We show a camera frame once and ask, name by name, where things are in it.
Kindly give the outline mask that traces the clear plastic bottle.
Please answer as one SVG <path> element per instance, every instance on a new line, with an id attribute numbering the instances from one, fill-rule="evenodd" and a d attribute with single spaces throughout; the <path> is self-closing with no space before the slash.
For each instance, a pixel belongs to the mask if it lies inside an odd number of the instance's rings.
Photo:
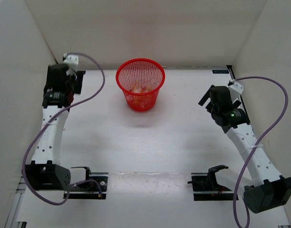
<path id="1" fill-rule="evenodd" d="M 160 85 L 160 81 L 157 79 L 157 78 L 151 78 L 150 80 L 148 80 L 148 81 L 146 81 L 146 82 L 144 82 L 141 86 L 142 86 L 142 89 L 143 89 L 143 93 L 145 93 L 144 92 L 144 88 L 145 87 L 151 87 L 153 90 L 155 90 L 158 86 Z"/>

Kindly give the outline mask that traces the small bottle yellow cap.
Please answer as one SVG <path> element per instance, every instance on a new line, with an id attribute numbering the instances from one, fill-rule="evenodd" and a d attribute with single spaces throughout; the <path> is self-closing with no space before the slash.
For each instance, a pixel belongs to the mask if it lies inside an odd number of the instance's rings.
<path id="1" fill-rule="evenodd" d="M 142 91 L 143 91 L 143 89 L 142 89 L 142 86 L 135 86 L 132 90 L 131 90 L 131 92 L 132 93 L 137 93 L 137 94 L 140 94 L 140 93 L 142 93 Z"/>

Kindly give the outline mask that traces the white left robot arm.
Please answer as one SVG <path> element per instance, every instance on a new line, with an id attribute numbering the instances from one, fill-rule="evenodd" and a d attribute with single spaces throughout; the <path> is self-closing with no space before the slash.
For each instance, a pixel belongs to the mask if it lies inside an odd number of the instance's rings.
<path id="1" fill-rule="evenodd" d="M 42 125 L 47 128 L 36 140 L 31 162 L 25 165 L 27 180 L 35 190 L 69 189 L 70 171 L 60 165 L 60 146 L 69 111 L 55 114 L 70 106 L 74 95 L 81 93 L 84 74 L 78 70 L 78 63 L 48 66 L 42 101 Z"/>

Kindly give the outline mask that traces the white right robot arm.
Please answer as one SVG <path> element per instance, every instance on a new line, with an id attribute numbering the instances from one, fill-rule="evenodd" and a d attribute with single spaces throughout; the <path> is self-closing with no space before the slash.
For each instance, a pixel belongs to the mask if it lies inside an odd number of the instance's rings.
<path id="1" fill-rule="evenodd" d="M 243 86 L 210 86 L 199 101 L 215 123 L 233 142 L 242 159 L 247 162 L 251 183 L 244 184 L 242 197 L 248 208 L 257 214 L 287 203 L 291 196 L 291 177 L 283 177 L 257 142 L 251 122 L 239 108 Z"/>

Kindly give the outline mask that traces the red mesh plastic bin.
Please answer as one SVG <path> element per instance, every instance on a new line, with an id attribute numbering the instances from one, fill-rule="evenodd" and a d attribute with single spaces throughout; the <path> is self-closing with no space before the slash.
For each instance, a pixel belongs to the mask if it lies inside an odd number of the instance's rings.
<path id="1" fill-rule="evenodd" d="M 160 85 L 155 90 L 140 94 L 131 92 L 135 86 L 141 86 L 154 77 L 160 81 Z M 131 59 L 123 63 L 116 72 L 116 83 L 122 90 L 128 106 L 138 112 L 153 108 L 164 82 L 164 69 L 159 63 L 148 58 Z"/>

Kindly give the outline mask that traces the right black logo sticker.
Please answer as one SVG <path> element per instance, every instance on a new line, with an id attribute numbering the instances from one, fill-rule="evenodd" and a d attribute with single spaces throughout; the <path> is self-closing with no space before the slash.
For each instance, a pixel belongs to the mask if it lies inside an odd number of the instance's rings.
<path id="1" fill-rule="evenodd" d="M 212 70 L 213 74 L 229 74 L 229 70 Z"/>

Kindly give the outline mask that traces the right aluminium frame rail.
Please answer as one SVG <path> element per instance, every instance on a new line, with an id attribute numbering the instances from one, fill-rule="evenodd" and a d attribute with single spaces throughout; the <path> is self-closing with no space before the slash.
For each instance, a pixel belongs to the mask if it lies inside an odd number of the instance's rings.
<path id="1" fill-rule="evenodd" d="M 232 79 L 236 80 L 232 66 L 227 65 L 227 68 Z M 242 95 L 240 96 L 240 99 L 236 101 L 243 102 Z M 244 104 L 239 106 L 239 108 L 241 107 L 246 113 Z M 243 167 L 246 167 L 242 168 L 242 172 L 248 168 L 252 179 L 268 179 L 269 176 L 277 175 L 272 174 L 274 172 L 278 173 L 278 171 L 272 165 L 270 159 L 267 157 L 264 149 L 260 145 L 263 136 L 260 136 L 259 139 L 256 138 L 251 123 L 250 125 L 241 124 L 235 129 L 231 128 L 226 135 L 234 143 L 246 164 L 243 165 Z"/>

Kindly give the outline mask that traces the aluminium frame rail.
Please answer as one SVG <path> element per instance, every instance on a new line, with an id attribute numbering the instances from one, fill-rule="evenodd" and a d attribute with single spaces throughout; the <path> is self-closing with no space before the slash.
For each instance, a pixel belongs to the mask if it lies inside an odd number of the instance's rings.
<path id="1" fill-rule="evenodd" d="M 227 65 L 227 68 L 232 79 L 236 80 L 232 66 Z M 242 95 L 240 96 L 240 99 L 236 101 L 243 102 Z M 246 113 L 244 104 L 239 106 L 239 108 L 241 107 Z M 277 175 L 272 174 L 274 172 L 278 173 L 278 171 L 272 165 L 270 159 L 267 157 L 264 149 L 260 145 L 263 136 L 260 136 L 259 139 L 256 138 L 251 123 L 250 125 L 241 124 L 235 129 L 231 128 L 226 135 L 234 143 L 246 164 L 243 165 L 243 167 L 246 167 L 242 168 L 242 172 L 248 168 L 252 179 L 268 179 L 269 176 Z"/>
<path id="2" fill-rule="evenodd" d="M 27 222 L 18 221 L 18 214 L 19 214 L 21 204 L 23 202 L 23 197 L 24 197 L 26 187 L 27 185 L 24 181 L 24 178 L 21 177 L 18 183 L 17 189 L 15 191 L 13 204 L 11 206 L 9 215 L 7 217 L 6 224 L 4 226 L 5 228 L 25 228 L 26 227 Z"/>

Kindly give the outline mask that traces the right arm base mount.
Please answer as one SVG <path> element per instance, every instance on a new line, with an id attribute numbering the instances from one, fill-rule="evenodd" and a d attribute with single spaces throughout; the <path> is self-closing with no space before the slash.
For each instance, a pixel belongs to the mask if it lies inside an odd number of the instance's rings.
<path id="1" fill-rule="evenodd" d="M 187 182 L 192 186 L 194 201 L 232 201 L 231 189 L 222 186 L 216 179 L 216 173 L 226 170 L 226 165 L 218 165 L 208 169 L 207 173 L 191 173 L 191 179 Z"/>

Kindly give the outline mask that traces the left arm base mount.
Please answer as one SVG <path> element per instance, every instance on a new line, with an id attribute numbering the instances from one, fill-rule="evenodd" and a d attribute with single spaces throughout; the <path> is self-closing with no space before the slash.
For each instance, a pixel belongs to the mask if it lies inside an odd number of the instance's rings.
<path id="1" fill-rule="evenodd" d="M 92 172 L 87 166 L 71 167 L 69 200 L 105 200 L 108 172 Z"/>

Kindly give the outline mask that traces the left aluminium frame rail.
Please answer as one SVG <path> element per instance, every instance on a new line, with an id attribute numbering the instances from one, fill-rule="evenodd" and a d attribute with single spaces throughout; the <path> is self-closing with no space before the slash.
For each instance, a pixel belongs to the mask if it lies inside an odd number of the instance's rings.
<path id="1" fill-rule="evenodd" d="M 26 187 L 27 185 L 24 181 L 24 178 L 21 177 L 18 183 L 17 189 L 15 191 L 13 204 L 11 206 L 9 215 L 7 217 L 6 224 L 4 226 L 5 228 L 25 228 L 26 227 L 27 222 L 18 221 L 18 214 L 19 214 L 21 204 L 23 202 L 23 197 L 24 197 Z"/>

